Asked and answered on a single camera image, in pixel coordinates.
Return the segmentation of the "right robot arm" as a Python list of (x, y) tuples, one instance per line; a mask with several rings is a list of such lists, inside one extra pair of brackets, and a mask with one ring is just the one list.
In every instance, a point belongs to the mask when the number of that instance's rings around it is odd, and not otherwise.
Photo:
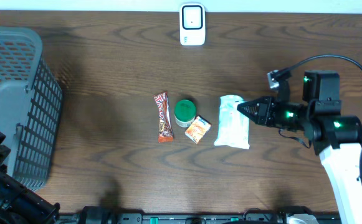
[(340, 76), (333, 70), (307, 70), (303, 103), (290, 102), (288, 78), (268, 73), (278, 95), (237, 105), (255, 124), (279, 131), (303, 131), (331, 182), (342, 223), (362, 223), (362, 124), (341, 115)]

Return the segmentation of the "red Top chocolate bar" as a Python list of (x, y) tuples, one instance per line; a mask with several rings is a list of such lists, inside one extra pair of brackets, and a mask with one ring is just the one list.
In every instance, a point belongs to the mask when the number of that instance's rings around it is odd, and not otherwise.
[(174, 139), (173, 129), (169, 113), (169, 100), (166, 91), (153, 95), (153, 99), (158, 107), (159, 131), (158, 142), (171, 142)]

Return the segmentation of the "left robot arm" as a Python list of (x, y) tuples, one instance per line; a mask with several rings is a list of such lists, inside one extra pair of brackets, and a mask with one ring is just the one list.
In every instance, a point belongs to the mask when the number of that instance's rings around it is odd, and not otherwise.
[(52, 205), (20, 182), (7, 175), (4, 160), (11, 150), (2, 144), (0, 132), (0, 223), (55, 223), (60, 205)]

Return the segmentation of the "orange snack packet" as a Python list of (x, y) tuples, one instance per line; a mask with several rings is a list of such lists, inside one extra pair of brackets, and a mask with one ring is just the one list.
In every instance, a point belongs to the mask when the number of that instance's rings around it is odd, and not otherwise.
[(196, 119), (185, 131), (185, 135), (190, 138), (194, 143), (198, 144), (204, 135), (210, 130), (211, 124), (201, 116)]

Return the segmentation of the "green lid jar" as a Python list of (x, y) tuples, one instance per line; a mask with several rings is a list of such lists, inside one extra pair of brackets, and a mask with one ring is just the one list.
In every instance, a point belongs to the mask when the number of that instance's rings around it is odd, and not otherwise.
[(195, 104), (190, 100), (178, 101), (174, 108), (174, 117), (178, 126), (189, 127), (196, 117)]

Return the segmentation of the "light blue wipes pack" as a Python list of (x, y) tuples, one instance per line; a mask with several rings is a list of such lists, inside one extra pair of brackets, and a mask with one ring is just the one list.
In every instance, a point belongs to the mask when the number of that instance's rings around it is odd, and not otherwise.
[(237, 110), (237, 106), (245, 100), (237, 95), (224, 95), (220, 100), (218, 134), (214, 145), (250, 149), (250, 120)]

